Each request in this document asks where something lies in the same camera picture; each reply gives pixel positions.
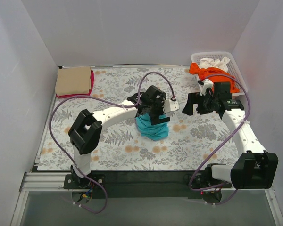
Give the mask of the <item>turquoise t shirt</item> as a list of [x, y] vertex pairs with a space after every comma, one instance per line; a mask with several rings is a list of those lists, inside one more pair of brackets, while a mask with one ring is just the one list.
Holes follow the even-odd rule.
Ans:
[[159, 141], [168, 137], [169, 128], [167, 122], [151, 125], [149, 114], [140, 115], [135, 118], [136, 126], [140, 134], [153, 141]]

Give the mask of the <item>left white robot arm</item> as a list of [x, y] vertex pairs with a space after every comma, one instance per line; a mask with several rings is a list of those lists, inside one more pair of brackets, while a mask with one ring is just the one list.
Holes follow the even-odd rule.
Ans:
[[149, 114], [150, 124], [159, 125], [170, 119], [160, 119], [170, 111], [166, 93], [155, 86], [150, 86], [141, 93], [140, 102], [137, 94], [127, 98], [120, 107], [109, 107], [101, 111], [89, 112], [82, 110], [74, 121], [68, 135], [73, 145], [75, 163], [71, 166], [73, 181], [80, 188], [87, 188], [91, 182], [90, 157], [99, 144], [102, 130], [128, 119]]

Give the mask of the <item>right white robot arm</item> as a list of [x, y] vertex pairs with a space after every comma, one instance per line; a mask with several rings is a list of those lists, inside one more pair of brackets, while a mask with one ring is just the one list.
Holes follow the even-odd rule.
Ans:
[[189, 187], [194, 191], [217, 188], [226, 183], [235, 189], [269, 189], [278, 165], [275, 153], [269, 153], [259, 142], [247, 118], [249, 112], [244, 110], [240, 100], [232, 98], [229, 82], [215, 82], [205, 79], [200, 82], [200, 92], [188, 94], [188, 100], [183, 113], [193, 115], [216, 112], [230, 131], [223, 143], [232, 140], [238, 151], [238, 160], [227, 165], [211, 163], [207, 160], [201, 163], [189, 181]]

